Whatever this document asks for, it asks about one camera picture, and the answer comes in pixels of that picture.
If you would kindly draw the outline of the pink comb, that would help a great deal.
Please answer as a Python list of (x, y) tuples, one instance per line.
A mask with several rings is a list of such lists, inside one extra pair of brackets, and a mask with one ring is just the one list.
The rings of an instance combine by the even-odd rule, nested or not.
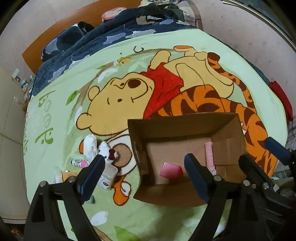
[(207, 142), (204, 144), (204, 146), (206, 154), (206, 166), (208, 170), (211, 172), (211, 174), (215, 176), (217, 173), (214, 165), (212, 142)]

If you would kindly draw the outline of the pink red small box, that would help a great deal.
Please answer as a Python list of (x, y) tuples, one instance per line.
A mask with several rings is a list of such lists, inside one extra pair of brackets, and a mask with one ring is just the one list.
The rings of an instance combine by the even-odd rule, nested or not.
[(178, 179), (183, 177), (184, 172), (181, 166), (164, 162), (159, 175), (167, 179)]

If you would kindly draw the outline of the orange cartoon paper box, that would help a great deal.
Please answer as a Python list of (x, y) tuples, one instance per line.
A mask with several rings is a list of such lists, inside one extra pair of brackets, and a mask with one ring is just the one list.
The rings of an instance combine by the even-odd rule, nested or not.
[(79, 172), (63, 172), (62, 173), (62, 181), (65, 182), (69, 177), (74, 176), (76, 177)]

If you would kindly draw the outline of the clear plastic box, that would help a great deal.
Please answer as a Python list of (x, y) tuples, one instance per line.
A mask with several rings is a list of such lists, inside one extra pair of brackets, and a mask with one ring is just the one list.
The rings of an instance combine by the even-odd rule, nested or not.
[(110, 190), (117, 176), (118, 169), (110, 163), (105, 164), (105, 169), (100, 176), (97, 185), (103, 189)]

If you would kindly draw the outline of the white plush dog toy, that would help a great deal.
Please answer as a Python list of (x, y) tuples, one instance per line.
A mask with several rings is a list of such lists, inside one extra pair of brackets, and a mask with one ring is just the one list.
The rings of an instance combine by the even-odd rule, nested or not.
[(102, 141), (98, 146), (98, 154), (104, 157), (105, 161), (112, 164), (118, 157), (115, 149), (112, 149), (107, 142)]

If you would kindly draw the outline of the white cloth bundle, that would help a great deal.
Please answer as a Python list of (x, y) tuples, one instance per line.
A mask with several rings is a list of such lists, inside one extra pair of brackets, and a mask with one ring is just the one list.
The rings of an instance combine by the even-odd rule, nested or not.
[(83, 155), (90, 163), (97, 155), (97, 138), (93, 134), (87, 135), (83, 140)]

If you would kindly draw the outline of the bedside clutter items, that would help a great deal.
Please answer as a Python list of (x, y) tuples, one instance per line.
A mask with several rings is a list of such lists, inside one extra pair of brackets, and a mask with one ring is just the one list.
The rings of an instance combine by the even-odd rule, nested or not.
[(19, 75), (20, 70), (16, 68), (11, 77), (19, 84), (21, 90), (24, 92), (24, 102), (27, 102), (32, 95), (35, 77), (31, 75), (29, 79), (21, 79)]

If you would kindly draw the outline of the brown cardboard box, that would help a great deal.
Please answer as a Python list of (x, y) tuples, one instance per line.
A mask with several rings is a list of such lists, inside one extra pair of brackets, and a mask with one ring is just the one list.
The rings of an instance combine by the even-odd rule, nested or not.
[[(137, 162), (140, 181), (136, 200), (171, 207), (195, 207), (199, 198), (184, 166), (192, 153), (206, 166), (204, 144), (212, 142), (216, 173), (224, 180), (239, 183), (245, 174), (239, 157), (246, 144), (239, 117), (235, 113), (195, 113), (161, 116), (150, 120), (128, 120), (128, 132)], [(167, 179), (159, 175), (164, 162), (182, 167), (183, 177)]]

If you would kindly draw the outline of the red cloth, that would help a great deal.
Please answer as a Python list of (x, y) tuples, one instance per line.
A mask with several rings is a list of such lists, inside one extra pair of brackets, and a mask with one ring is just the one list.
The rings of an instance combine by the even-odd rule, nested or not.
[(284, 92), (284, 90), (280, 87), (280, 85), (276, 81), (272, 81), (269, 83), (269, 88), (273, 91), (273, 93), (279, 98), (283, 107), (285, 109), (285, 115), (287, 119), (287, 123), (293, 121), (293, 109), (292, 105)]

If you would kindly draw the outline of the Winnie the Pooh green blanket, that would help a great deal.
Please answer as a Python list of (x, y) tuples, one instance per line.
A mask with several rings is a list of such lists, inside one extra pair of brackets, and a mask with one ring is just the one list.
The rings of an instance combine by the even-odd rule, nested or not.
[(31, 99), (23, 152), (28, 199), (58, 170), (79, 171), (83, 140), (115, 149), (110, 190), (96, 187), (84, 209), (106, 240), (187, 240), (205, 206), (161, 207), (134, 199), (139, 170), (129, 119), (221, 112), (239, 116), (248, 153), (272, 175), (267, 137), (287, 141), (287, 120), (265, 77), (226, 44), (198, 29), (144, 35), (108, 46), (65, 71)]

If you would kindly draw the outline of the orange wooden headboard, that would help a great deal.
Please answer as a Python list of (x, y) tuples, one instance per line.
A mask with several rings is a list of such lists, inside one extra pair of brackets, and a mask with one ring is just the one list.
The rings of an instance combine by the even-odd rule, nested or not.
[(102, 23), (107, 11), (138, 7), (140, 1), (96, 1), (84, 6), (43, 32), (22, 54), (29, 69), (37, 74), (40, 66), (72, 47), (89, 30)]

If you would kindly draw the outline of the navy leaf pattern quilt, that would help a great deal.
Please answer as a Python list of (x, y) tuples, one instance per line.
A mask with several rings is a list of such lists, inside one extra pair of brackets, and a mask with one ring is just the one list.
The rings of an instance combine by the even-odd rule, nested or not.
[(37, 95), (65, 71), (108, 46), (144, 35), (195, 27), (155, 4), (126, 9), (114, 19), (98, 25), (68, 50), (43, 63), (37, 71), (32, 94)]

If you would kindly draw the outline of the navy pillow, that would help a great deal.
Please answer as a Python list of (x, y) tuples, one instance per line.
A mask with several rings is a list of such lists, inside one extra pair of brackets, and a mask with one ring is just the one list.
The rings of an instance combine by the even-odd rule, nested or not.
[(93, 25), (86, 22), (77, 22), (66, 28), (43, 48), (41, 52), (42, 62), (46, 62), (68, 50), (93, 29)]

